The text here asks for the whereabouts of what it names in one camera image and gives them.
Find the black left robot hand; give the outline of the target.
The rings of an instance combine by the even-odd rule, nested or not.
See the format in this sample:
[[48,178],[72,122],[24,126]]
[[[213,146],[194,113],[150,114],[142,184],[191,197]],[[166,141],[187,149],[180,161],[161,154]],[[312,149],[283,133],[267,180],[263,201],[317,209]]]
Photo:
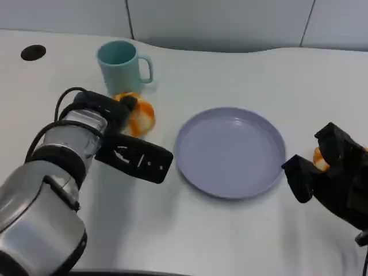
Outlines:
[[132,96],[116,101],[92,91],[78,93],[73,103],[95,111],[108,122],[95,159],[127,175],[152,183],[162,183],[173,161],[173,154],[163,147],[122,133],[137,106]]

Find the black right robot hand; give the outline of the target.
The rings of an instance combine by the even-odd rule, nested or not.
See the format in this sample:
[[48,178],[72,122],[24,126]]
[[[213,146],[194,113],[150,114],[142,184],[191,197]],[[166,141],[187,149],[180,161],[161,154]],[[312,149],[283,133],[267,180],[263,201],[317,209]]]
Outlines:
[[294,155],[282,165],[300,203],[315,197],[331,213],[357,229],[367,229],[367,150],[342,129],[328,123],[315,134],[325,171]]

